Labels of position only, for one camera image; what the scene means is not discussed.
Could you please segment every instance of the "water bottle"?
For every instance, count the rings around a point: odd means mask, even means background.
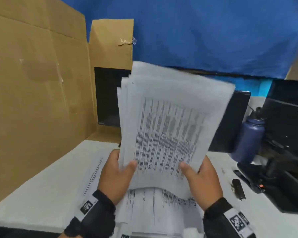
[[[235,148],[231,157],[236,162],[251,163],[258,152],[265,132],[265,119],[262,117],[261,108],[252,111],[246,121],[242,123],[237,137]]]

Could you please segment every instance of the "blue backdrop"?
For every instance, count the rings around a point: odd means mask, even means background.
[[[133,59],[285,78],[298,54],[298,0],[62,0],[91,21],[133,18]]]

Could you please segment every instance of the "person's left hand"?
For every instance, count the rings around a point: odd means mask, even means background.
[[[124,170],[118,168],[119,149],[114,149],[102,170],[97,189],[117,205],[128,190],[137,161],[132,160]]]

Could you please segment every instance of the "white table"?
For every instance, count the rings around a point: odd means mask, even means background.
[[[60,233],[67,224],[79,185],[101,148],[117,144],[83,141],[74,150],[25,182],[0,202],[0,226]],[[208,152],[229,202],[242,210],[258,238],[298,238],[298,215],[283,214],[264,194],[242,182],[246,200],[235,198],[229,183],[236,162],[226,153]]]

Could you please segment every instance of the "person's left thumb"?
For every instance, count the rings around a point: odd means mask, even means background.
[[[131,178],[135,173],[136,168],[137,168],[137,161],[132,160],[129,162],[129,164],[126,166],[125,170],[123,171],[123,176],[128,180],[128,182],[131,181]]]

